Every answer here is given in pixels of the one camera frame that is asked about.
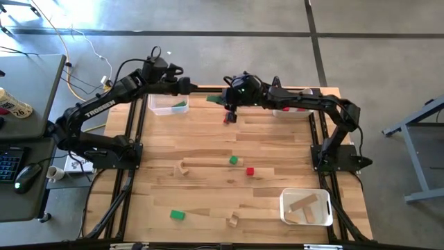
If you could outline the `white mug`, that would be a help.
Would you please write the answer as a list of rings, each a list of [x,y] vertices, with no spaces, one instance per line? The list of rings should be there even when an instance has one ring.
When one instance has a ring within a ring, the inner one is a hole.
[[[56,166],[49,166],[46,177],[49,182],[55,183],[56,181],[61,180],[65,176],[65,171]]]

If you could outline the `white printed box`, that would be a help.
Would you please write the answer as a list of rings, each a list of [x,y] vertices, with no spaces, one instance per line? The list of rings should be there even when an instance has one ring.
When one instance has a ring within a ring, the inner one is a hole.
[[[66,173],[81,173],[84,172],[93,172],[93,164],[80,157],[77,156],[75,153],[71,153],[72,157],[67,156],[64,171]]]

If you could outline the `long wooden block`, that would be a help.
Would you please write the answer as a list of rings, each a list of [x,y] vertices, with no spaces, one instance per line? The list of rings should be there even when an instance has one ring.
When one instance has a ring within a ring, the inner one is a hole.
[[[293,202],[289,207],[290,207],[290,211],[294,212],[297,211],[305,206],[310,205],[311,203],[314,203],[318,201],[318,198],[315,194],[311,194],[303,199],[300,199],[298,201]]]

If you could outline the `silver metal bracket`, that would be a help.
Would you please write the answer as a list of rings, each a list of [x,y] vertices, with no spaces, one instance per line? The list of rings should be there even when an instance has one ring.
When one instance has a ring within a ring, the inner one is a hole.
[[[341,245],[334,244],[304,244],[304,250],[343,250]]]
[[[148,245],[141,242],[111,244],[109,250],[148,250]]]

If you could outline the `black stand legs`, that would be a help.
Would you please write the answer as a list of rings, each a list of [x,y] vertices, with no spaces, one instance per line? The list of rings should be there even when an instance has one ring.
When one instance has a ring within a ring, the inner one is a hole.
[[[30,0],[27,0],[27,2],[24,1],[16,1],[16,0],[0,0],[0,31],[7,35],[10,38],[15,38],[15,35],[13,34],[12,30],[8,28],[8,25],[5,25],[1,21],[1,16],[5,15],[8,19],[11,20],[16,26],[21,26],[21,22],[17,19],[15,19],[7,10],[6,6],[18,6],[21,8],[29,9],[35,16],[37,16],[39,19],[42,18],[41,13],[37,10],[37,8],[29,3]]]

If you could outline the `black computer mouse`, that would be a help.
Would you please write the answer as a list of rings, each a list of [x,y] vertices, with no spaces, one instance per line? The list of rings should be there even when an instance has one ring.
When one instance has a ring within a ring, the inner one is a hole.
[[[41,171],[42,167],[37,163],[25,166],[25,168],[20,171],[15,179],[14,192],[17,194],[27,193],[31,189],[35,179]]]

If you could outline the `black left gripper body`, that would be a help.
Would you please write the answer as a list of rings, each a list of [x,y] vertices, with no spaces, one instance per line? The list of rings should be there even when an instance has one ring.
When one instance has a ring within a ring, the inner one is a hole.
[[[179,78],[177,81],[164,81],[163,94],[177,95],[189,95],[192,92],[192,84],[189,77]]]

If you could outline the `grey desk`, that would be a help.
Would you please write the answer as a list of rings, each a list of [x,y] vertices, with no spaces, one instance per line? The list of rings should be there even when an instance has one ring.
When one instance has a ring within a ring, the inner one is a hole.
[[[0,70],[5,73],[0,77],[0,88],[33,108],[25,119],[4,116],[0,140],[28,140],[44,135],[66,59],[62,54],[0,57]]]
[[[14,192],[15,181],[13,183],[0,183],[0,222],[28,221],[43,217],[42,204],[44,199],[47,198],[46,173],[55,153],[54,141],[50,138],[44,138],[18,143],[0,143],[0,148],[4,147],[24,149],[20,171],[25,166],[33,163],[40,164],[42,171],[35,179],[31,189],[25,194]]]

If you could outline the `white plastic bin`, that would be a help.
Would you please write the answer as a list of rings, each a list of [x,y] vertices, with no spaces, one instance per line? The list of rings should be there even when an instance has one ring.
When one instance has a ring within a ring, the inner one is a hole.
[[[292,213],[296,213],[300,217],[299,224],[289,224],[284,220],[284,213],[291,212],[290,205],[303,199],[311,194],[315,194],[318,201],[308,205],[311,207],[314,217],[316,219],[314,224],[308,224],[303,209],[299,209]],[[308,226],[331,226],[333,222],[332,204],[330,201],[330,195],[326,190],[322,189],[301,189],[301,188],[286,188],[283,189],[279,197],[280,202],[280,219],[288,225],[308,225]]]
[[[310,88],[305,88],[301,90],[287,90],[287,92],[295,94],[313,94],[313,90]],[[280,110],[272,110],[273,116],[279,119],[302,119],[308,118],[313,113],[313,110],[306,109],[306,112],[296,112],[298,108],[290,107],[288,112]]]

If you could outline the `blue-grey table frame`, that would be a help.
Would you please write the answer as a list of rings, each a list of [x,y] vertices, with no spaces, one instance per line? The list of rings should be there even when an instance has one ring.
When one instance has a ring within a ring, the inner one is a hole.
[[[429,100],[420,110],[382,131],[386,137],[402,134],[418,178],[421,191],[406,195],[406,203],[444,197],[444,187],[431,189],[423,171],[424,168],[444,170],[444,122],[424,121],[440,115],[442,110],[444,95]]]

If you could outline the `black aluminium table frame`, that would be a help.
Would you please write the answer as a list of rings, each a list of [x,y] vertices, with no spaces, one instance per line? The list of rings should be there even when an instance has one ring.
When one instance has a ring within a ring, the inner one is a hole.
[[[261,107],[240,107],[237,122],[225,125],[225,109],[206,101],[218,87],[203,87],[189,98],[181,115],[148,111],[139,133],[141,165],[129,201],[119,206],[102,240],[127,242],[326,243],[340,238],[343,224],[332,227],[288,225],[280,219],[285,188],[320,187],[311,163],[311,145],[331,135],[317,131],[334,122],[326,113],[304,119],[278,119]],[[231,165],[231,156],[238,163]],[[176,165],[183,161],[188,175]],[[248,176],[246,169],[254,168]],[[186,213],[183,221],[171,210]],[[233,212],[236,228],[228,226]]]

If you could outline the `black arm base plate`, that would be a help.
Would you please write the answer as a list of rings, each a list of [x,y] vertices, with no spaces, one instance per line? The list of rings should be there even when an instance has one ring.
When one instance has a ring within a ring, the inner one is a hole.
[[[354,145],[341,145],[333,152],[323,150],[322,145],[311,145],[311,160],[317,172],[356,172],[371,165],[370,158],[359,156]]]
[[[134,170],[140,166],[142,153],[143,144],[140,143],[132,143],[122,153],[99,149],[97,153],[92,154],[93,168]]]

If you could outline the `clear plastic bin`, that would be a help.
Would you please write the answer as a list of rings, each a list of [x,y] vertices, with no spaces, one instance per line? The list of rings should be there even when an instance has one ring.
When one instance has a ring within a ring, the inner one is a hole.
[[[172,107],[181,101],[186,101],[187,105],[176,108]],[[148,108],[159,116],[186,113],[189,110],[189,97],[187,95],[150,94],[148,96]]]

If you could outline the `black backlit keyboard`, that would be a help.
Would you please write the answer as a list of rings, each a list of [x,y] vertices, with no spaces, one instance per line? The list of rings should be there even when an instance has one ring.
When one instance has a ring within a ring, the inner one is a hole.
[[[20,171],[24,149],[19,147],[0,148],[0,183],[13,183]]]

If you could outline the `white labelled bottle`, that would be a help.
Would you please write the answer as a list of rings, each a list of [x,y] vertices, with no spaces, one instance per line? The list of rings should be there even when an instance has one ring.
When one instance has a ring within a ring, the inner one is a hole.
[[[0,87],[0,108],[9,111],[19,119],[25,119],[33,113],[33,108],[30,105],[16,99],[2,87]]]

